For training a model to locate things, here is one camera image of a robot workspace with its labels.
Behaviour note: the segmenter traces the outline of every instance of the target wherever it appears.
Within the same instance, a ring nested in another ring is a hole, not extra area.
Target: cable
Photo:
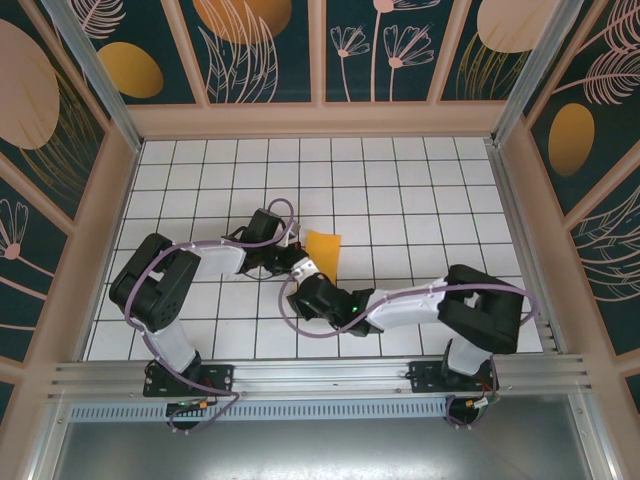
[[[153,344],[151,343],[151,341],[147,338],[147,335],[145,334],[145,330],[144,327],[142,325],[139,325],[137,323],[135,323],[132,319],[131,319],[131,307],[133,306],[133,301],[136,298],[136,295],[138,294],[138,292],[140,291],[140,288],[142,287],[142,284],[144,283],[144,281],[146,280],[146,278],[149,276],[149,274],[153,271],[153,269],[162,261],[164,260],[166,257],[168,257],[169,255],[171,255],[173,252],[177,251],[177,250],[181,250],[181,249],[185,249],[185,250],[192,250],[198,247],[216,247],[219,245],[232,245],[235,247],[239,247],[239,248],[260,248],[260,247],[266,247],[269,245],[272,245],[274,243],[278,243],[280,240],[282,240],[282,238],[287,234],[287,232],[289,231],[289,229],[293,226],[294,223],[294,211],[293,211],[293,205],[291,204],[291,202],[285,198],[276,198],[275,200],[273,200],[270,204],[268,209],[271,210],[271,207],[273,207],[273,205],[275,205],[276,203],[284,203],[289,207],[289,211],[290,211],[290,215],[289,215],[289,221],[286,225],[286,228],[282,231],[281,234],[276,235],[274,238],[272,238],[271,240],[265,241],[265,242],[260,242],[260,243],[240,243],[240,242],[231,242],[228,240],[203,240],[203,241],[199,241],[199,242],[193,242],[193,243],[179,243],[176,245],[172,245],[171,247],[167,248],[166,250],[163,250],[162,252],[160,252],[160,254],[154,258],[151,263],[149,263],[149,265],[147,265],[147,268],[145,268],[145,270],[142,272],[142,274],[140,275],[140,278],[138,278],[138,280],[136,281],[136,283],[134,284],[133,288],[131,289],[131,293],[129,294],[129,298],[127,298],[127,303],[125,304],[124,307],[124,320],[125,322],[127,322],[127,324],[138,330],[140,332],[140,334],[142,335],[142,340],[144,341],[145,345],[147,346],[147,348],[149,349],[149,351],[151,352],[151,354],[154,356],[155,360],[162,365],[171,375],[173,375],[176,379],[180,380],[182,383],[184,383],[185,385],[188,385],[192,388],[195,388],[201,392],[206,392],[206,393],[210,393],[213,395],[217,395],[217,396],[231,396],[234,397],[233,400],[231,400],[229,403],[227,403],[227,405],[225,405],[224,407],[222,407],[220,409],[220,411],[218,413],[216,413],[213,417],[211,417],[209,420],[205,421],[205,422],[201,422],[198,425],[196,425],[195,427],[193,427],[191,430],[182,430],[177,428],[174,423],[173,423],[173,419],[170,418],[169,419],[169,425],[172,429],[172,431],[174,433],[176,432],[180,432],[183,433],[184,435],[188,435],[189,432],[197,432],[200,430],[203,430],[205,428],[207,428],[209,425],[211,425],[213,422],[215,422],[218,418],[220,418],[222,415],[224,415],[226,413],[227,410],[229,410],[229,408],[231,408],[239,399],[240,399],[240,394],[237,392],[232,392],[232,391],[227,391],[227,390],[219,390],[217,388],[210,388],[210,387],[206,387],[204,385],[200,385],[198,383],[192,382],[191,380],[189,380],[188,378],[183,377],[179,372],[175,371],[160,355],[160,353],[156,350],[156,348],[153,346]]]
[[[396,300],[398,298],[413,297],[416,295],[424,295],[424,294],[432,294],[432,293],[440,293],[440,292],[461,292],[461,291],[468,291],[468,290],[497,290],[499,292],[516,293],[518,295],[527,297],[531,302],[531,312],[529,312],[524,317],[524,319],[520,322],[520,325],[524,325],[525,322],[527,322],[530,318],[532,318],[534,315],[538,313],[538,302],[536,298],[526,290],[522,290],[521,288],[514,287],[512,285],[498,285],[493,283],[468,283],[465,285],[444,285],[441,287],[419,288],[416,290],[409,290],[405,292],[398,292],[398,293],[392,293],[390,295],[386,295],[384,298],[381,298],[371,306],[367,307],[360,315],[358,315],[356,318],[351,320],[345,326],[340,327],[339,329],[329,333],[311,333],[301,328],[298,328],[287,316],[287,313],[284,310],[284,305],[283,305],[283,300],[285,296],[284,292],[286,291],[287,286],[293,281],[294,278],[295,278],[295,275],[292,273],[282,283],[282,286],[280,287],[280,292],[278,293],[278,309],[280,310],[280,315],[282,316],[282,319],[287,323],[287,325],[289,325],[290,328],[298,332],[303,337],[308,337],[308,338],[331,338],[331,337],[340,335],[341,333],[348,331],[353,326],[363,321],[367,317],[367,315],[373,312],[376,308],[386,303],[390,303],[393,300]]]

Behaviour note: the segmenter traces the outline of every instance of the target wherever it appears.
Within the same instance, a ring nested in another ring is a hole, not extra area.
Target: yellow object
[[[162,90],[164,80],[160,67],[140,47],[114,42],[98,51],[104,68],[119,92],[135,98],[149,98]]]
[[[307,245],[304,247],[318,270],[324,273],[334,285],[338,273],[341,239],[340,235],[310,231],[307,235]]]
[[[563,177],[576,173],[589,157],[596,127],[588,108],[569,103],[553,119],[549,133],[549,161]]]
[[[291,19],[291,0],[193,0],[193,6],[209,30],[228,42],[239,44],[259,41],[255,30],[260,28],[260,20],[275,37]]]

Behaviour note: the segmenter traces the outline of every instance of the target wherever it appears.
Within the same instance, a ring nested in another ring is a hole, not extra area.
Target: gray metal surface
[[[176,417],[175,421],[208,420],[227,402]],[[344,420],[371,418],[444,417],[446,399],[398,398],[378,400],[317,400],[240,402],[218,421],[247,420]],[[81,403],[71,410],[71,423],[166,422],[167,404],[162,403]]]
[[[70,424],[59,480],[590,478],[565,399],[508,398],[472,430],[440,418]]]
[[[404,375],[409,362],[417,360],[442,357],[237,361],[232,362],[233,389],[242,393],[243,402],[441,396],[411,393]],[[580,355],[496,355],[495,363],[502,395],[578,393],[591,388]],[[146,362],[61,364],[49,387],[49,397],[66,402],[147,402],[150,399],[142,398],[145,365]]]

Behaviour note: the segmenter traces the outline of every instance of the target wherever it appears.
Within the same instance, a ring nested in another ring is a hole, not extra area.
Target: white grid floor
[[[106,296],[149,233],[175,242],[219,238],[277,197],[294,204],[303,244],[309,229],[342,236],[338,286],[349,291],[428,283],[456,263],[524,287],[481,138],[146,142],[85,359],[150,358]],[[455,335],[430,324],[365,338],[301,337],[278,318],[281,281],[227,275],[194,283],[180,318],[201,356],[438,355]],[[322,320],[298,323],[327,329]],[[521,329],[518,351],[542,351],[533,321]]]

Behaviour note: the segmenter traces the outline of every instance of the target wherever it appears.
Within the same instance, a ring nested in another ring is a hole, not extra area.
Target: black mounting plate
[[[451,370],[448,377],[442,376],[442,361],[425,361],[409,363],[409,371],[405,374],[411,382],[413,393],[451,393],[451,392],[481,392],[482,382],[492,385],[491,363],[487,360],[482,364],[475,377],[468,377]]]
[[[218,390],[230,391],[233,388],[233,369],[233,365],[202,365],[198,383]],[[147,365],[145,377],[142,395],[147,398],[211,396],[207,392],[180,382],[155,362]]]

